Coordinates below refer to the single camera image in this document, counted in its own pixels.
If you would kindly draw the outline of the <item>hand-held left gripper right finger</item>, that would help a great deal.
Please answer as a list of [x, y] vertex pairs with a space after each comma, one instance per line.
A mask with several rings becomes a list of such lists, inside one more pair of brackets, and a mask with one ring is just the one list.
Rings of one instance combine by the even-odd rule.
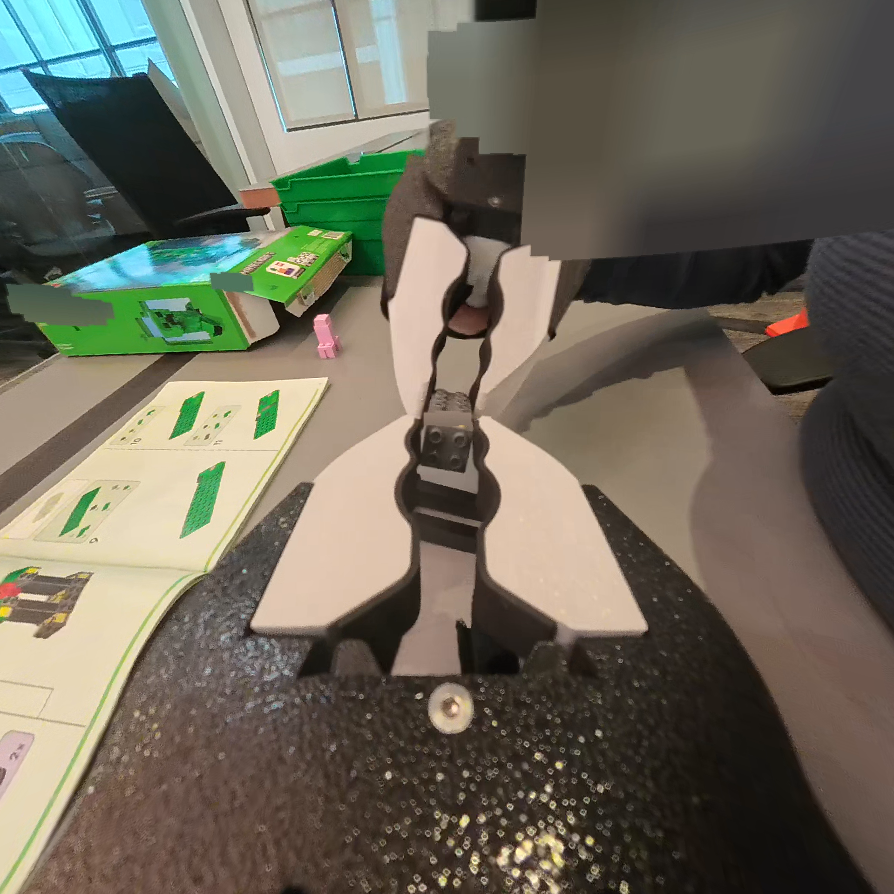
[[501, 647], [641, 637], [647, 622], [583, 486], [495, 419], [476, 432], [476, 626]]

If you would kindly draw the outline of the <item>brown wooden table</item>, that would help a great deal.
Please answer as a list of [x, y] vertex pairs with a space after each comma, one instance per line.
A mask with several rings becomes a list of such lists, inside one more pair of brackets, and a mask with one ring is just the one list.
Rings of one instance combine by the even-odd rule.
[[239, 201], [242, 207], [254, 209], [267, 208], [264, 216], [254, 215], [251, 218], [251, 228], [259, 230], [264, 223], [269, 230], [285, 229], [284, 216], [281, 202], [275, 187], [271, 183], [256, 183], [239, 191]]

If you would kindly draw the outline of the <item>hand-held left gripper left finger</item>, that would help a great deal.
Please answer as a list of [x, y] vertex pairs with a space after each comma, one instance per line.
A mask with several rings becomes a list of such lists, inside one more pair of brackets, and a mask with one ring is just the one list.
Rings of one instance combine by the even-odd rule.
[[407, 484], [419, 420], [403, 416], [316, 478], [251, 620], [265, 636], [396, 654], [420, 610], [419, 539]]

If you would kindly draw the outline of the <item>grey and tan brick assembly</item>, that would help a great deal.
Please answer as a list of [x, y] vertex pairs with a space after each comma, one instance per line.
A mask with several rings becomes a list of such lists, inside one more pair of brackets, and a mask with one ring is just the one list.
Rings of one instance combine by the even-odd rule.
[[415, 485], [422, 538], [467, 554], [475, 553], [481, 524], [473, 422], [467, 394], [433, 392], [423, 415]]

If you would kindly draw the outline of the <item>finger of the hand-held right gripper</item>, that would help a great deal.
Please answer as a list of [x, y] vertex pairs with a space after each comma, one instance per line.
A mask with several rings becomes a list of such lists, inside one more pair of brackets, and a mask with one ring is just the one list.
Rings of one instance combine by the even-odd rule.
[[417, 217], [388, 301], [393, 369], [406, 414], [421, 419], [442, 344], [446, 308], [465, 280], [467, 247], [445, 224]]
[[529, 372], [550, 331], [559, 261], [516, 248], [499, 259], [490, 283], [490, 317], [479, 352], [474, 413], [499, 414]]

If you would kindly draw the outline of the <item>person's arm in grey sleeve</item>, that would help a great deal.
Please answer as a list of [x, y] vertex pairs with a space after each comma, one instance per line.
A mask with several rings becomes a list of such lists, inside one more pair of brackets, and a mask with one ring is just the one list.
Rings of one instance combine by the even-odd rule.
[[813, 511], [858, 590], [893, 625], [893, 232], [817, 240], [810, 329], [829, 361], [800, 426]]

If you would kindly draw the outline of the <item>green brick set box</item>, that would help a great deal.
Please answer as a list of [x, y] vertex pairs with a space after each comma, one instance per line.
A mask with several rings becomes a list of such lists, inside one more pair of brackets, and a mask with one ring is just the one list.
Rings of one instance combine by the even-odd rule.
[[53, 284], [104, 319], [37, 327], [69, 357], [241, 352], [299, 318], [352, 262], [352, 234], [299, 225], [152, 240]]

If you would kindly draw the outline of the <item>black office chair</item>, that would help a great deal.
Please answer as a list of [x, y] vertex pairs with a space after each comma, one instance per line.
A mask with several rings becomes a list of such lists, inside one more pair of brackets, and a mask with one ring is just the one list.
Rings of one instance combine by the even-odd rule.
[[754, 374], [776, 396], [806, 393], [826, 386], [833, 380], [833, 366], [807, 330], [791, 333], [793, 340], [781, 336], [762, 341], [742, 353]]

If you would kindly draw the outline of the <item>green building instruction booklet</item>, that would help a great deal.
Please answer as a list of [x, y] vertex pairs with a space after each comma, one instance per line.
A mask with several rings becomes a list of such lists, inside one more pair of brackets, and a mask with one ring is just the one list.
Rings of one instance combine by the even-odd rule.
[[2, 528], [2, 892], [23, 887], [141, 651], [227, 552], [328, 386], [170, 383]]

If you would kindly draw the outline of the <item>grey desk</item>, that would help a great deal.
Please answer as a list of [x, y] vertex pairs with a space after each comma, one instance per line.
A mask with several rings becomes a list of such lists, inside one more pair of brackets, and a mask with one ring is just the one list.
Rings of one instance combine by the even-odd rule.
[[118, 426], [88, 399], [331, 380], [247, 545], [145, 646], [23, 891], [892, 892], [892, 632], [813, 516], [795, 425], [703, 314], [573, 307], [508, 407], [595, 488], [657, 645], [464, 677], [474, 720], [445, 736], [437, 677], [303, 677], [307, 642], [247, 632], [302, 483], [401, 411], [377, 292], [325, 302], [334, 363], [301, 320], [138, 386], [56, 359], [4, 395], [47, 383], [93, 437], [49, 441], [8, 520]]

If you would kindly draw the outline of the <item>black high back chair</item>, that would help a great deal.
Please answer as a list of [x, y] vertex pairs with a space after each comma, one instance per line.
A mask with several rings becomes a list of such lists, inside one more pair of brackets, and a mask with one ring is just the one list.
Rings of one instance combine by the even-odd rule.
[[148, 74], [23, 74], [155, 238], [246, 232], [250, 218], [269, 214], [237, 202]]

